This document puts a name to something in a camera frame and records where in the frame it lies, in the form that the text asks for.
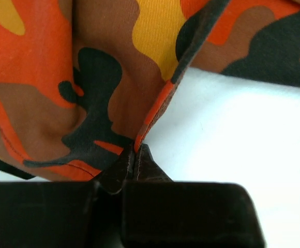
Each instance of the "white surface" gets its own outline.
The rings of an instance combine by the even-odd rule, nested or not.
[[[189,69],[145,139],[174,180],[235,182],[268,248],[300,248],[300,89]]]

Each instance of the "camouflage fabric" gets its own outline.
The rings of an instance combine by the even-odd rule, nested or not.
[[[0,159],[89,180],[189,66],[300,87],[300,0],[0,0]]]

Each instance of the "garment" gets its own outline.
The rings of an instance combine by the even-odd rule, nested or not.
[[[300,87],[300,0],[0,0],[0,159],[89,180],[189,66]]]

